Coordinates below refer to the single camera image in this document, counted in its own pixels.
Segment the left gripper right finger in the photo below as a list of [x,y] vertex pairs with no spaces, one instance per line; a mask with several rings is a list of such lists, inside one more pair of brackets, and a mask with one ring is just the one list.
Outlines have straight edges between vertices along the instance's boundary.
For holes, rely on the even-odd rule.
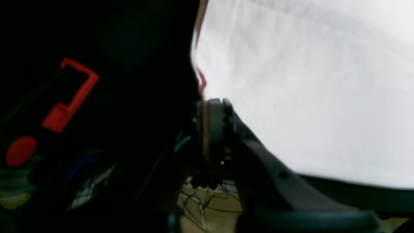
[[380,233],[375,214],[323,195],[277,159],[223,100],[232,173],[242,204],[237,233]]

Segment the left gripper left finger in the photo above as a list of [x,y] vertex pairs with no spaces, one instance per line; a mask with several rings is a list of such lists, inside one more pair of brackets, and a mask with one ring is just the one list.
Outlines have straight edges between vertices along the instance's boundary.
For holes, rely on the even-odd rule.
[[216,189],[227,171],[226,114],[219,98],[201,103],[196,124],[194,187]]

